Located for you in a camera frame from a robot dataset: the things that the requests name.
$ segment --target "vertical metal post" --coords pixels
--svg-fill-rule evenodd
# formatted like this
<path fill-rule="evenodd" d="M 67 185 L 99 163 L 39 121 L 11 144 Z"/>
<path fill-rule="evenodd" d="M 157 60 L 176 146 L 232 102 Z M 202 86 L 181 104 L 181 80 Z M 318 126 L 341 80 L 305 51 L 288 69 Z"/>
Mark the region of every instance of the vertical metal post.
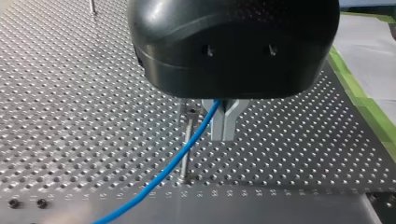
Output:
<path fill-rule="evenodd" d="M 189 119 L 189 123 L 186 129 L 186 138 L 184 140 L 185 142 L 184 144 L 187 144 L 187 142 L 189 142 L 190 138 L 192 137 L 193 127 L 194 127 L 194 119 Z M 190 161 L 190 152 L 187 152 L 187 154 L 183 157 L 183 160 L 181 161 L 179 181 L 183 184 L 187 182 L 187 175 L 189 174 L 189 161 Z"/>
<path fill-rule="evenodd" d="M 96 15 L 96 9 L 95 9 L 95 1 L 94 0 L 88 0 L 90 1 L 90 12 L 92 15 Z"/>

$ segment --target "screw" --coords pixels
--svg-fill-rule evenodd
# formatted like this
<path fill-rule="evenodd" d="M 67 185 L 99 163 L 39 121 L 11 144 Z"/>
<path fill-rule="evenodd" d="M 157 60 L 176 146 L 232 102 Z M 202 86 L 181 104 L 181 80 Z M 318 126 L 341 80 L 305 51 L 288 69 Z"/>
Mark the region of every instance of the screw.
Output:
<path fill-rule="evenodd" d="M 39 207 L 39 208 L 41 208 L 41 209 L 46 208 L 47 205 L 48 205 L 48 203 L 47 203 L 47 201 L 46 201 L 45 199 L 39 199 L 39 200 L 37 200 L 36 204 L 37 204 L 37 207 Z"/>
<path fill-rule="evenodd" d="M 21 204 L 20 201 L 18 201 L 16 199 L 11 199 L 8 201 L 8 206 L 13 209 L 18 208 L 18 206 L 20 206 L 20 204 Z"/>

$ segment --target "hole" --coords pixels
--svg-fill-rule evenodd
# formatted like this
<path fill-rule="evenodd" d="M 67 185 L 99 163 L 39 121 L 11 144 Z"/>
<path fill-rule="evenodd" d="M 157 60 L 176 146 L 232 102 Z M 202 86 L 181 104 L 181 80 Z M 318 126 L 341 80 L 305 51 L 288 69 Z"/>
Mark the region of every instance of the hole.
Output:
<path fill-rule="evenodd" d="M 214 50 L 210 45 L 203 45 L 202 53 L 206 56 L 213 57 Z"/>

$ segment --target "blue tube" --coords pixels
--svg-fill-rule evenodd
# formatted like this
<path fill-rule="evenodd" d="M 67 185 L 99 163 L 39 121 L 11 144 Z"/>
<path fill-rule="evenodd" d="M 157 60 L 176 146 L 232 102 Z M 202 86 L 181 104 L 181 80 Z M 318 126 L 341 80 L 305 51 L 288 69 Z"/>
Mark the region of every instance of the blue tube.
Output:
<path fill-rule="evenodd" d="M 128 212 L 131 208 L 137 206 L 140 202 L 142 202 L 149 193 L 157 187 L 178 165 L 178 163 L 183 159 L 184 155 L 190 151 L 191 147 L 198 141 L 201 135 L 204 133 L 206 126 L 209 124 L 210 120 L 212 120 L 213 115 L 216 110 L 219 108 L 221 101 L 215 100 L 210 111 L 207 113 L 204 121 L 202 121 L 201 126 L 198 128 L 197 132 L 191 137 L 189 142 L 176 154 L 176 156 L 171 160 L 171 162 L 160 172 L 145 188 L 140 191 L 139 194 L 136 195 L 131 201 L 116 209 L 114 212 L 108 214 L 105 217 L 100 218 L 93 222 L 93 224 L 104 224 L 115 220 L 116 218 L 122 216 L 124 213 Z"/>

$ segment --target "black robot housing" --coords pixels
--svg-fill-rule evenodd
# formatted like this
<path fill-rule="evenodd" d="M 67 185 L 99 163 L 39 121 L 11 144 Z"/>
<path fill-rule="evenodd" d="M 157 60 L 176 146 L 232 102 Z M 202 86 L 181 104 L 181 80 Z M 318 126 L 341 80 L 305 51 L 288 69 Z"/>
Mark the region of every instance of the black robot housing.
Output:
<path fill-rule="evenodd" d="M 148 81 L 184 98 L 265 99 L 304 91 L 338 28 L 338 0 L 130 0 Z"/>

